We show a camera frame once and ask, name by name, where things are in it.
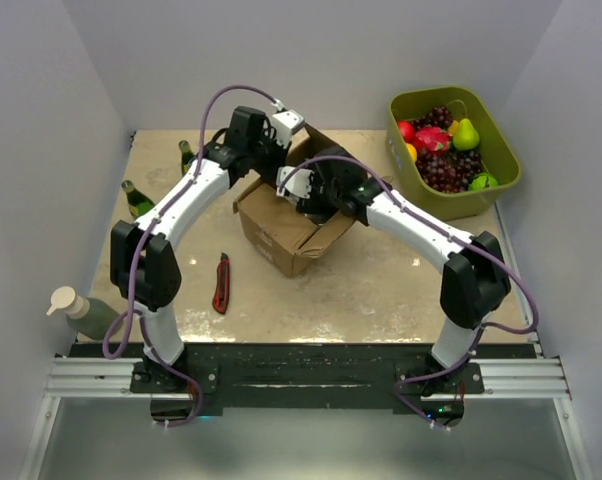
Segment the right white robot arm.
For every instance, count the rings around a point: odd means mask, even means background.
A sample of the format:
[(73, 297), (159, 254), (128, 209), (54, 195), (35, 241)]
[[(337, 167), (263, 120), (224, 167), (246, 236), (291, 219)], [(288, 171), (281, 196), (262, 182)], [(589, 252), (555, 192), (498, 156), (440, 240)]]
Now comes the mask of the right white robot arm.
[(472, 235), (426, 213), (350, 155), (324, 154), (282, 167), (277, 193), (298, 202), (321, 201), (359, 223), (390, 234), (416, 250), (441, 275), (439, 303), (445, 315), (424, 370), (412, 382), (440, 393), (462, 380), (461, 368), (511, 291), (512, 272), (497, 238)]

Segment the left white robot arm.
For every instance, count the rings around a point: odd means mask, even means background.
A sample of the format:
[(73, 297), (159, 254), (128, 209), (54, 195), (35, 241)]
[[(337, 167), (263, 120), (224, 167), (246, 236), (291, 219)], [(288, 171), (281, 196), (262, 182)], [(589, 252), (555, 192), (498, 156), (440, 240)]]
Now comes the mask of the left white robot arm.
[(149, 212), (119, 221), (110, 234), (110, 281), (138, 316), (144, 355), (157, 363), (154, 382), (166, 392), (188, 380), (173, 301), (182, 275), (178, 246), (200, 215), (250, 171), (273, 179), (304, 117), (285, 108), (268, 115), (239, 106), (230, 123), (200, 147), (187, 173)]

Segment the red black utility knife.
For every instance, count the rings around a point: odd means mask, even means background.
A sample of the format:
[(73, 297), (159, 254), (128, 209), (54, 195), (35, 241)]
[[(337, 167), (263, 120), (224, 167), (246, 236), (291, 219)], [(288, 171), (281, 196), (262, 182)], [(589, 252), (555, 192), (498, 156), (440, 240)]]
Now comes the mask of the red black utility knife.
[(222, 252), (216, 268), (216, 286), (212, 299), (213, 309), (224, 315), (228, 309), (230, 300), (230, 260), (229, 256)]

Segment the brown cardboard express box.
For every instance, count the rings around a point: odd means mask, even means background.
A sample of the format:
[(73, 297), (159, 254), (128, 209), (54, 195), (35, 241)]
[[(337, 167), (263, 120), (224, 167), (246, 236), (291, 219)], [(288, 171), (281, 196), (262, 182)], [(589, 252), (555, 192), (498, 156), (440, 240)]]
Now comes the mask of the brown cardboard express box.
[(303, 273), (355, 224), (337, 211), (316, 223), (262, 179), (235, 198), (233, 212), (246, 239), (288, 278)]

